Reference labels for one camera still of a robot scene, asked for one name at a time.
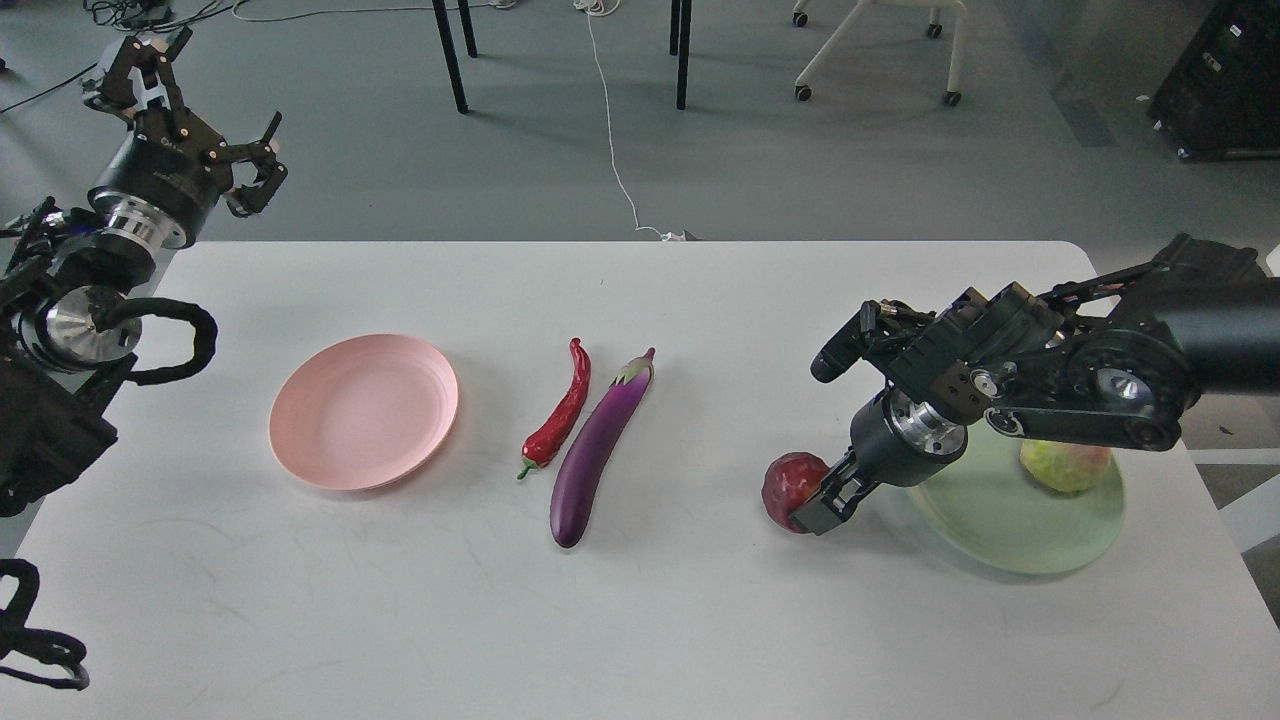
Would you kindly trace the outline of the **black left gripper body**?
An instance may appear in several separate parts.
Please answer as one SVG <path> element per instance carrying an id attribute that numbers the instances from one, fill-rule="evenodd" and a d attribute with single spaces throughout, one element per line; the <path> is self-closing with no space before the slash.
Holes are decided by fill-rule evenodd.
<path id="1" fill-rule="evenodd" d="M 157 251 L 193 245 L 221 193 L 198 160 L 131 135 L 87 199 L 105 231 Z"/>

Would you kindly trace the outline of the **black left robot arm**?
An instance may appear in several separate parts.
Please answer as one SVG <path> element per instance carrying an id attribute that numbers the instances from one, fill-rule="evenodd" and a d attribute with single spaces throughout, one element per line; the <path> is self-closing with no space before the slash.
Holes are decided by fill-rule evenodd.
<path id="1" fill-rule="evenodd" d="M 128 384 L 201 373 L 218 324 L 201 306 L 143 297 L 165 251 L 192 246 L 218 202 L 260 214 L 287 178 L 275 114 L 260 138 L 230 143 L 184 100 L 174 65 L 189 28 L 128 35 L 83 81 L 87 108 L 125 137 L 82 208 L 45 199 L 3 227 L 1 514 L 18 518 L 116 442 L 105 416 Z"/>

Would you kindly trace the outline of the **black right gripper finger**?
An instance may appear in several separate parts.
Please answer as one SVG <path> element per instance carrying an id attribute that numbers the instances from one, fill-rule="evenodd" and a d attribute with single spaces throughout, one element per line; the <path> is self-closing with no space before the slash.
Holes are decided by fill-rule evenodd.
<path id="1" fill-rule="evenodd" d="M 801 496 L 794 525 L 801 534 L 823 536 L 849 521 L 881 483 L 867 474 L 861 455 L 849 450 Z"/>

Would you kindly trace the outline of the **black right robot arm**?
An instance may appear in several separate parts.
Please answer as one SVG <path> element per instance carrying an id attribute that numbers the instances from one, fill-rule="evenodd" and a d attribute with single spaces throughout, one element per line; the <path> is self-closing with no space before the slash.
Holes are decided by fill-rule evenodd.
<path id="1" fill-rule="evenodd" d="M 884 387 L 847 452 L 788 514 L 846 523 L 881 486 L 957 461 L 970 425 L 1002 436 L 1165 451 L 1202 395 L 1277 392 L 1279 282 L 1253 249 L 1178 234 L 1151 261 L 1033 295 L 966 290 L 941 313 L 868 300 L 820 348 L 820 382 L 869 363 Z"/>

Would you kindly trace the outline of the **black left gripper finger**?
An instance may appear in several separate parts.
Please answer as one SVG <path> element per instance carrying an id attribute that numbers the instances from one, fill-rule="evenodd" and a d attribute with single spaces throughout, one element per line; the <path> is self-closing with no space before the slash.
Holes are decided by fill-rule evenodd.
<path id="1" fill-rule="evenodd" d="M 221 151 L 221 160 L 228 167 L 248 164 L 255 172 L 251 182 L 233 184 L 224 193 L 233 217 L 248 218 L 264 211 L 288 177 L 288 169 L 278 159 L 278 147 L 274 142 L 282 122 L 283 114 L 275 111 L 260 138 L 227 146 Z"/>
<path id="2" fill-rule="evenodd" d="M 122 120 L 148 141 L 191 141 L 192 113 L 174 64 L 193 36 L 188 27 L 165 36 L 127 35 L 109 45 L 82 79 L 82 102 Z"/>

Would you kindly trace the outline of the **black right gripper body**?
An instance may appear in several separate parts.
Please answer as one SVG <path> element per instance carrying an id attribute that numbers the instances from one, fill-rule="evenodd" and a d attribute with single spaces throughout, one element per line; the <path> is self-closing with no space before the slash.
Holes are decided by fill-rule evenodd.
<path id="1" fill-rule="evenodd" d="M 919 486 L 968 450 L 968 428 L 901 389 L 883 389 L 850 423 L 852 477 L 859 486 Z"/>

